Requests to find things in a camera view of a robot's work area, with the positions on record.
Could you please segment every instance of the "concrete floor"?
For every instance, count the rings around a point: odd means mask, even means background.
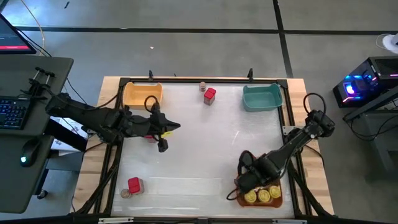
[[[25,1],[47,27],[277,28],[272,0],[74,0],[66,9],[68,1]],[[285,29],[398,30],[395,0],[279,0],[279,6]],[[15,26],[36,26],[18,0],[10,0],[3,15]],[[41,44],[38,32],[26,33]],[[253,68],[255,77],[286,77],[277,34],[46,32],[45,36],[53,56],[75,59],[70,80],[90,104],[96,103],[105,75],[147,75],[151,69],[159,76],[244,77]],[[347,111],[337,107],[331,93],[367,57],[391,55],[376,47],[376,37],[286,35],[286,40],[293,76],[304,78],[308,92],[325,97],[328,116],[336,123],[332,137],[320,140],[335,213],[397,223],[397,183],[366,182],[365,175],[374,168],[371,149],[342,122]],[[316,99],[310,104],[321,108]],[[54,192],[52,198],[33,198],[25,213],[0,214],[0,219],[68,213],[77,175],[54,172],[45,183]],[[58,194],[61,181],[65,187]]]

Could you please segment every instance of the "red cube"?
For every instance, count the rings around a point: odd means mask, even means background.
[[[207,105],[211,105],[215,99],[216,99],[216,90],[213,88],[207,89],[205,93],[204,103],[206,103]]]
[[[134,195],[144,193],[144,184],[140,178],[133,177],[129,179],[127,183],[129,184],[130,194]]]

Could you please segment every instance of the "computer tower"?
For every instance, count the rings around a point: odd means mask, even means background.
[[[340,108],[360,107],[398,85],[398,56],[369,57],[333,88]]]

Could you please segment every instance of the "monitor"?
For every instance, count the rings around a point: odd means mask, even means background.
[[[36,54],[36,50],[1,14],[0,54]]]

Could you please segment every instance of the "teal container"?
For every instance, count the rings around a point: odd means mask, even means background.
[[[270,111],[282,105],[279,85],[243,87],[243,106],[248,112]]]

